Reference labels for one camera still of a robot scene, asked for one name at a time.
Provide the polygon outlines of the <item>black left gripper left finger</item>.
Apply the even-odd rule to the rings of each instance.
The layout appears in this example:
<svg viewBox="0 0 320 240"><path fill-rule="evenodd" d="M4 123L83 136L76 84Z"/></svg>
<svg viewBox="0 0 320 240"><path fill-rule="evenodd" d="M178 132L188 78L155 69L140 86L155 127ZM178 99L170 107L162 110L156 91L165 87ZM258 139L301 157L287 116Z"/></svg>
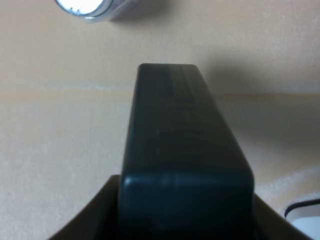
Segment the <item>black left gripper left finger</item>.
<svg viewBox="0 0 320 240"><path fill-rule="evenodd" d="M51 240L118 240L120 176L112 175L96 196Z"/></svg>

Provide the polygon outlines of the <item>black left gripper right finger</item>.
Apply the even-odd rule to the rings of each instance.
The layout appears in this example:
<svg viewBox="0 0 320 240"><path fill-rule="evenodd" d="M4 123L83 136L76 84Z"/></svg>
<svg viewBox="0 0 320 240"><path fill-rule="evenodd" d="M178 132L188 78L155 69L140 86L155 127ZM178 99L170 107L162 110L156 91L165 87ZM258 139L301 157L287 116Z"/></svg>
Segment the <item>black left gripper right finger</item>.
<svg viewBox="0 0 320 240"><path fill-rule="evenodd" d="M258 195L253 200L253 222L255 240L310 240L295 228Z"/></svg>

